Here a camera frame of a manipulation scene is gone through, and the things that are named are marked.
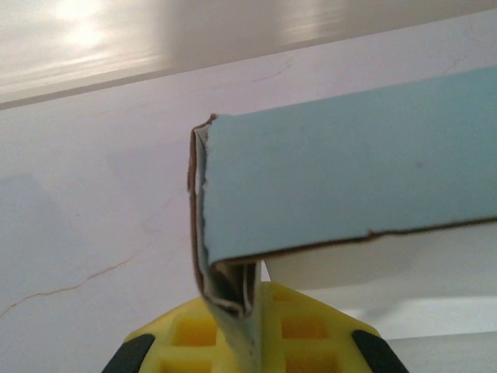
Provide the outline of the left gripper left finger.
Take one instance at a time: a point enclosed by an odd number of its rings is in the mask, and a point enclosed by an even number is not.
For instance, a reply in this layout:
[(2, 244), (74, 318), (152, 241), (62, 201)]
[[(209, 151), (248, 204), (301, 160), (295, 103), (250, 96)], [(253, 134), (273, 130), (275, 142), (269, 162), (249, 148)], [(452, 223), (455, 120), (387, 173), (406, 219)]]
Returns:
[(102, 373), (233, 373), (233, 355), (195, 298), (130, 333)]

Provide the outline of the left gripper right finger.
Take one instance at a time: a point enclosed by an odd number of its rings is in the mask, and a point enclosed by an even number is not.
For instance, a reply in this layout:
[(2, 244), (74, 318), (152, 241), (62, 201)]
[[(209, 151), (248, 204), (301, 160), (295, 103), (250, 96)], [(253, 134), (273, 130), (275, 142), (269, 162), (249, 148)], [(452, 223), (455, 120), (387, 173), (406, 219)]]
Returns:
[(393, 373), (393, 350), (365, 322), (263, 282), (262, 373)]

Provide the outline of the white and teal paper box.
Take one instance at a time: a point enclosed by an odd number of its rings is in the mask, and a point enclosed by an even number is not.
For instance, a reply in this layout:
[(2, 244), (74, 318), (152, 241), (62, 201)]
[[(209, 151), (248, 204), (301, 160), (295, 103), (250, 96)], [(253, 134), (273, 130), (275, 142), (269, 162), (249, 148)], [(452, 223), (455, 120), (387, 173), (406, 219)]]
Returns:
[(497, 222), (497, 67), (212, 115), (188, 191), (197, 286), (260, 373), (263, 260)]

